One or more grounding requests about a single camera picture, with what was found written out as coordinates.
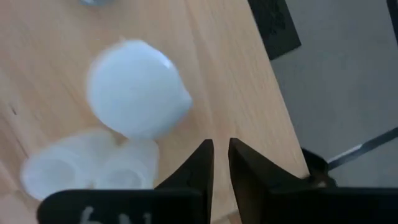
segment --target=white plastic object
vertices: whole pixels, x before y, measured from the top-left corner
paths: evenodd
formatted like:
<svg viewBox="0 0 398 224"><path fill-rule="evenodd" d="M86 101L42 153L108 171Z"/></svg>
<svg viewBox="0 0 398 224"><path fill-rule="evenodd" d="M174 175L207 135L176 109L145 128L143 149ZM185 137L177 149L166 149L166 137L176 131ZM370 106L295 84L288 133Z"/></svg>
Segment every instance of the white plastic object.
<svg viewBox="0 0 398 224"><path fill-rule="evenodd" d="M153 189L159 148L152 140L127 140L105 163L95 179L95 189Z"/></svg>
<svg viewBox="0 0 398 224"><path fill-rule="evenodd" d="M116 147L112 134L100 128L61 139L25 161L22 185L37 200L61 190L88 188Z"/></svg>
<svg viewBox="0 0 398 224"><path fill-rule="evenodd" d="M100 121L134 139L165 134L192 106L174 64L141 40L120 42L95 60L87 100Z"/></svg>

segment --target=wooden table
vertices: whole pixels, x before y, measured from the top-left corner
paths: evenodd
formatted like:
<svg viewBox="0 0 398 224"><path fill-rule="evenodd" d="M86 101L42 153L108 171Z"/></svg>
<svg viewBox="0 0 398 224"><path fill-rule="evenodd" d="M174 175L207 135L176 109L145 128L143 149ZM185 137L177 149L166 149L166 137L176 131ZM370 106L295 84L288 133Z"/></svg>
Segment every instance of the wooden table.
<svg viewBox="0 0 398 224"><path fill-rule="evenodd" d="M85 101L86 71L121 37L143 39L166 54L193 97L189 115L158 141L159 181L212 138L215 220L236 209L230 137L296 176L308 173L246 0L115 0L103 7L77 0L3 0L0 30L3 223L28 223L37 205L19 185L21 162L60 137L100 123ZM6 204L15 209L1 209Z"/></svg>

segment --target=gray floor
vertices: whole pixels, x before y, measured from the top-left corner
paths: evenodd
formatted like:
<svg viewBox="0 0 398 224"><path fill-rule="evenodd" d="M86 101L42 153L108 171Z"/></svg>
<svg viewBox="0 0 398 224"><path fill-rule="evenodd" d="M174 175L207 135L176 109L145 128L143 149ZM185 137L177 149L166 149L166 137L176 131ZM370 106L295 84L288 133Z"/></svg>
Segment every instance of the gray floor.
<svg viewBox="0 0 398 224"><path fill-rule="evenodd" d="M301 145L328 159L398 126L386 1L286 1L302 46L272 67ZM364 157L333 172L340 185L398 187L398 141Z"/></svg>

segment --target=translucent plastic container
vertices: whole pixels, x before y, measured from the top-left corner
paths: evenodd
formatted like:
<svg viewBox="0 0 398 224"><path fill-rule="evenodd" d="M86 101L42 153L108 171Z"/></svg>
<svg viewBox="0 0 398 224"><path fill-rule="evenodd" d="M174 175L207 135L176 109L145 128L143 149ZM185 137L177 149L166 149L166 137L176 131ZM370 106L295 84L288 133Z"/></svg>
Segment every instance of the translucent plastic container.
<svg viewBox="0 0 398 224"><path fill-rule="evenodd" d="M151 140L128 140L106 161L95 179L95 189L153 189L159 148Z"/></svg>
<svg viewBox="0 0 398 224"><path fill-rule="evenodd" d="M105 125L133 139L156 139L192 107L177 68L141 40L105 50L90 68L87 100Z"/></svg>
<svg viewBox="0 0 398 224"><path fill-rule="evenodd" d="M88 188L115 148L115 140L106 130L80 132L28 158L21 170L21 182L37 200L61 190Z"/></svg>

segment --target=white plastic cup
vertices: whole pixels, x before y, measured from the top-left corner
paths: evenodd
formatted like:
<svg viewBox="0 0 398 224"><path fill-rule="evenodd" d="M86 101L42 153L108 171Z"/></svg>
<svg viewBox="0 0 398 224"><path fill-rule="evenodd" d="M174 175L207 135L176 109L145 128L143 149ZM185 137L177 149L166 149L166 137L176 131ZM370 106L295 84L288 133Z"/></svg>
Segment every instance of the white plastic cup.
<svg viewBox="0 0 398 224"><path fill-rule="evenodd" d="M87 100L97 118L133 139L156 139L192 107L177 68L141 40L105 50L90 68Z"/></svg>
<svg viewBox="0 0 398 224"><path fill-rule="evenodd" d="M152 140L127 140L95 179L95 189L153 189L159 148Z"/></svg>
<svg viewBox="0 0 398 224"><path fill-rule="evenodd" d="M28 158L21 170L21 182L37 200L61 190L86 189L115 148L109 131L93 128L80 132Z"/></svg>

